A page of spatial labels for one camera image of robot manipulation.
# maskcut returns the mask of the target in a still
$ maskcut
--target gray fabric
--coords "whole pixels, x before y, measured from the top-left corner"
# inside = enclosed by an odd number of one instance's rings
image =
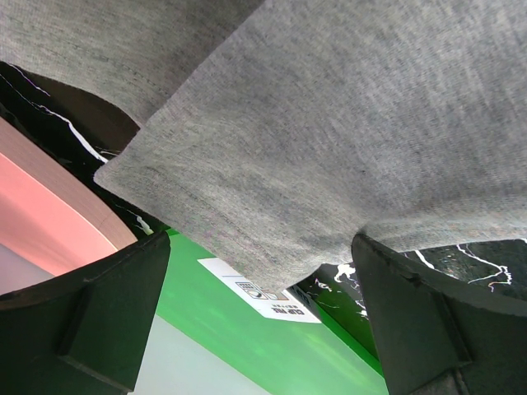
[[[527,235],[524,2],[258,5],[12,1],[0,58],[137,120],[96,182],[261,286],[349,261],[360,230]]]

